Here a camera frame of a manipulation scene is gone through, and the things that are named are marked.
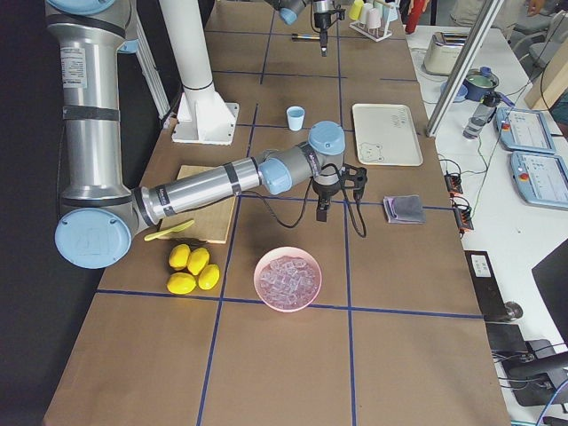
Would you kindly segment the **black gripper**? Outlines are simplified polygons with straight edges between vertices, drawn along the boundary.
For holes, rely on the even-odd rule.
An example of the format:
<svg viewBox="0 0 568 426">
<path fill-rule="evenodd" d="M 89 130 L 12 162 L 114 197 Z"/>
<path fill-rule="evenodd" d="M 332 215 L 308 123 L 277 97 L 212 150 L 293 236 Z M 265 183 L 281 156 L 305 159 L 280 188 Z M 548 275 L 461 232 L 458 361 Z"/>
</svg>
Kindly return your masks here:
<svg viewBox="0 0 568 426">
<path fill-rule="evenodd" d="M 319 31 L 321 56 L 327 56 L 327 30 L 345 18 L 345 9 L 333 0 L 312 1 L 313 26 Z"/>
<path fill-rule="evenodd" d="M 362 201 L 367 184 L 367 169 L 344 163 L 340 168 L 333 163 L 323 167 L 321 173 L 313 179 L 312 188 L 318 195 L 316 220 L 327 222 L 327 215 L 332 197 L 342 190 L 352 190 L 354 201 Z"/>
</svg>

